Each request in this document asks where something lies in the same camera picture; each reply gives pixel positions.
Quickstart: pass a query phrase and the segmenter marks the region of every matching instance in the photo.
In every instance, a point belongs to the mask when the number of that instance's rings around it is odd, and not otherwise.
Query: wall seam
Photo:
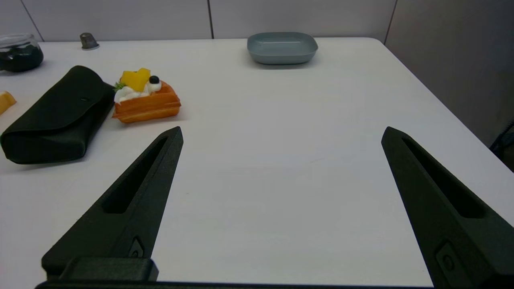
[[[209,9],[209,24],[211,25],[211,38],[214,39],[214,28],[212,27],[211,0],[207,0],[207,8]]]
[[[32,19],[32,16],[30,15],[29,10],[27,9],[27,6],[25,6],[25,3],[23,3],[23,0],[20,0],[20,2],[22,3],[23,8],[25,9],[25,12],[27,12],[27,15],[29,16],[30,21],[32,21],[32,24],[34,25],[35,30],[38,32],[39,37],[41,38],[41,41],[43,41],[43,42],[44,42],[44,41],[45,41],[45,39],[44,39],[44,38],[43,38],[43,36],[41,35],[41,32],[39,32],[38,27],[35,25],[34,19]]]
[[[391,20],[389,21],[389,26],[387,27],[387,32],[385,33],[384,46],[386,45],[387,37],[389,36],[389,30],[391,30],[391,24],[393,23],[394,12],[396,12],[396,5],[398,4],[398,0],[394,3],[393,13],[391,13]]]

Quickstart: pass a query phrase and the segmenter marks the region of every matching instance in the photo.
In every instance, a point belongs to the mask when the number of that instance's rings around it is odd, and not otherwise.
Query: black contents in jar
[[[0,51],[0,69],[21,72],[38,67],[43,62],[43,52],[32,44]]]

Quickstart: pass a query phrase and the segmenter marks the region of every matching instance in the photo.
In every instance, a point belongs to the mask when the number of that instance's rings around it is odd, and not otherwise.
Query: glass jar
[[[0,70],[21,72],[38,67],[43,52],[32,34],[0,36]]]

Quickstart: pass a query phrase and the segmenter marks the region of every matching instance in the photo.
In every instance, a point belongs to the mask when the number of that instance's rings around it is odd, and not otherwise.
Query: blueberry
[[[157,76],[155,76],[155,75],[152,75],[152,76],[150,76],[149,81],[152,84],[157,84],[157,83],[159,83],[159,78]]]

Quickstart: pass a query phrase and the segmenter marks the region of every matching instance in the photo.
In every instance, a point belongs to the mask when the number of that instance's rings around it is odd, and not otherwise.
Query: green garnish
[[[125,86],[127,86],[127,85],[123,82],[116,82],[113,90],[114,90],[114,92],[117,92],[118,90],[124,88]]]

